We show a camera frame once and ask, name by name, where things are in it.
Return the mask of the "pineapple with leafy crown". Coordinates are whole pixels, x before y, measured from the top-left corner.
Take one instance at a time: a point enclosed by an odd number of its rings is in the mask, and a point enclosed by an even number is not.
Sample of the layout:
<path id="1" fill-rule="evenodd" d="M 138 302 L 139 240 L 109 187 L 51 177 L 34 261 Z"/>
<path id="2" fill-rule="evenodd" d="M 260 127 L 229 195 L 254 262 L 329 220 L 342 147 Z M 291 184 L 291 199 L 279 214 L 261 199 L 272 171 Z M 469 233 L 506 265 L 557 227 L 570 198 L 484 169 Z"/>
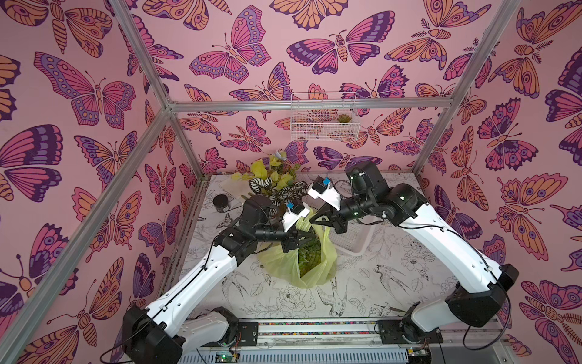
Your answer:
<path id="1" fill-rule="evenodd" d="M 321 241 L 314 238 L 298 249 L 297 262 L 302 278 L 321 263 Z"/>

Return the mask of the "yellow-green plastic bag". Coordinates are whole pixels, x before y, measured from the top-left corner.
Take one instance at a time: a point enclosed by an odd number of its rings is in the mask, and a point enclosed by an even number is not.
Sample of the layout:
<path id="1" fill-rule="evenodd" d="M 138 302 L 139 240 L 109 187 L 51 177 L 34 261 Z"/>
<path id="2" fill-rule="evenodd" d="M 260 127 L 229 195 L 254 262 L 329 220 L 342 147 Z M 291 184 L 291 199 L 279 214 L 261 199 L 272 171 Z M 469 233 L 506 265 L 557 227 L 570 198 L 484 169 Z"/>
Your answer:
<path id="1" fill-rule="evenodd" d="M 330 240 L 330 229 L 324 226 L 312 225 L 309 219 L 313 215 L 314 212 L 310 212 L 308 217 L 300 218 L 295 224 L 297 230 L 315 229 L 318 239 L 321 241 L 321 263 L 302 278 L 299 276 L 297 262 L 298 249 L 284 253 L 280 244 L 275 244 L 265 252 L 259 253 L 259 262 L 263 265 L 266 273 L 301 289 L 324 285 L 336 274 L 337 251 Z"/>

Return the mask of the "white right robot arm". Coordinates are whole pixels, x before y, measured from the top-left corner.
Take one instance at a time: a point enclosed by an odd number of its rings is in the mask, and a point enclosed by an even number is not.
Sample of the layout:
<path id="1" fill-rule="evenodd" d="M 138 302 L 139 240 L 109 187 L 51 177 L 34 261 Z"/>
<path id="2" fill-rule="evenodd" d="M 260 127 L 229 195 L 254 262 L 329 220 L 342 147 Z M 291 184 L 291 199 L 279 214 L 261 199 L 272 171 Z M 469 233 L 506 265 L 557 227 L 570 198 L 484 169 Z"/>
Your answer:
<path id="1" fill-rule="evenodd" d="M 476 250 L 416 188 L 408 184 L 390 187 L 373 162 L 361 162 L 346 175 L 352 191 L 347 198 L 330 179 L 313 181 L 309 196 L 323 200 L 324 205 L 311 218 L 312 224 L 343 234 L 349 221 L 362 217 L 389 221 L 423 244 L 458 281 L 448 294 L 417 303 L 406 312 L 400 331 L 407 341 L 422 341 L 435 329 L 457 322 L 481 328 L 509 302 L 508 291 L 517 281 L 518 270 Z"/>

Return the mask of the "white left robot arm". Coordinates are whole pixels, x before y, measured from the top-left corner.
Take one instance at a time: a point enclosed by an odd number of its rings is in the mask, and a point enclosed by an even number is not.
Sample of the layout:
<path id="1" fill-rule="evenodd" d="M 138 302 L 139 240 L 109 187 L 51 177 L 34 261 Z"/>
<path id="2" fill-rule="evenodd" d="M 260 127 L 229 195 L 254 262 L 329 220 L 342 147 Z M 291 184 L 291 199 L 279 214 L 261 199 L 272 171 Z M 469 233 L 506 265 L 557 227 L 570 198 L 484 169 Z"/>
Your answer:
<path id="1" fill-rule="evenodd" d="M 225 277 L 255 254 L 260 242 L 279 242 L 284 252 L 298 249 L 310 234 L 296 228 L 311 212 L 301 200 L 288 203 L 275 224 L 268 197 L 256 195 L 211 242 L 209 251 L 167 293 L 145 308 L 129 309 L 123 319 L 120 347 L 131 363 L 177 363 L 184 353 L 206 344 L 231 347 L 239 340 L 239 320 L 218 307 L 194 320 L 191 312 Z"/>

